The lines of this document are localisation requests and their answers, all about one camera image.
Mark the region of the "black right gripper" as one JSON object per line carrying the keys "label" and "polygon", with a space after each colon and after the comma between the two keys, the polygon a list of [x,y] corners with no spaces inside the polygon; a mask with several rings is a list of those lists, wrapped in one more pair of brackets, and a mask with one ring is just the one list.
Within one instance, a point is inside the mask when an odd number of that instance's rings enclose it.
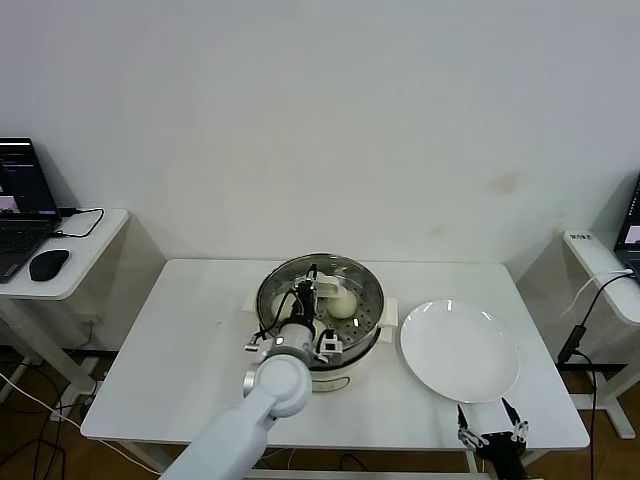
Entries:
{"label": "black right gripper", "polygon": [[476,434],[470,429],[465,413],[458,404],[458,439],[466,447],[477,447],[476,453],[481,459],[492,464],[498,479],[529,479],[529,474],[522,463],[529,423],[520,417],[516,408],[505,398],[502,398],[501,402],[512,424],[512,432]]}

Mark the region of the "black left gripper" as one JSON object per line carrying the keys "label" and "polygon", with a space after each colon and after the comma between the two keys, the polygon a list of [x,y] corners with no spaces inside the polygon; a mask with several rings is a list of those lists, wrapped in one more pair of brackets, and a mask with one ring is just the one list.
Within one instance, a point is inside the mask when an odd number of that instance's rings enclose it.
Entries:
{"label": "black left gripper", "polygon": [[[319,296],[318,281],[316,277],[308,279],[309,291],[317,299]],[[303,280],[295,284],[296,300],[291,310],[291,320],[294,323],[313,327],[316,318],[316,303],[313,297],[308,297],[308,281]]]}

